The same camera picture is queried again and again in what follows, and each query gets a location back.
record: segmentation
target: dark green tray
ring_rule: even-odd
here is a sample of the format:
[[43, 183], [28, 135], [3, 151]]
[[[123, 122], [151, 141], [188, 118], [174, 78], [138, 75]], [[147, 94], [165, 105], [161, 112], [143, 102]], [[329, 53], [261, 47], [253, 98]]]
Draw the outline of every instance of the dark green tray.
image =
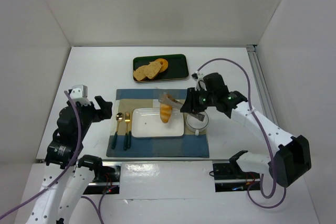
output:
[[156, 59], [166, 59], [168, 61], [168, 68], [163, 73], [159, 73], [155, 79], [146, 79], [144, 81], [135, 82], [153, 82], [153, 81], [171, 81], [171, 80], [183, 80], [189, 76], [187, 60], [185, 55], [159, 55], [159, 56], [144, 56], [136, 57], [133, 59], [133, 70], [143, 65], [148, 65], [150, 62]]

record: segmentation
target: white plate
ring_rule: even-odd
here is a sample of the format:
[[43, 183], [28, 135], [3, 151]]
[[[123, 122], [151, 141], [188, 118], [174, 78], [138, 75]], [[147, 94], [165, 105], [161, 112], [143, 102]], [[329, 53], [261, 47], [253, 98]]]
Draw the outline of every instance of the white plate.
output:
[[135, 109], [132, 116], [132, 136], [169, 137], [184, 134], [183, 113], [173, 109], [167, 123], [161, 122], [160, 108]]

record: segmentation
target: cup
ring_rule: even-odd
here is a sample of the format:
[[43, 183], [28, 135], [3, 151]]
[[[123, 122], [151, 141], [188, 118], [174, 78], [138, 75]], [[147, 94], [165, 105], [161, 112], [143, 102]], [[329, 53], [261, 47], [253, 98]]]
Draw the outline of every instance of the cup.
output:
[[200, 120], [194, 118], [191, 115], [187, 115], [187, 118], [185, 120], [185, 123], [187, 125], [187, 128], [192, 131], [195, 132], [195, 135], [198, 136], [200, 134], [200, 132], [204, 131], [209, 123], [209, 117], [207, 115], [207, 113], [205, 112], [201, 112], [201, 114], [204, 115], [204, 120], [203, 122], [201, 122]]

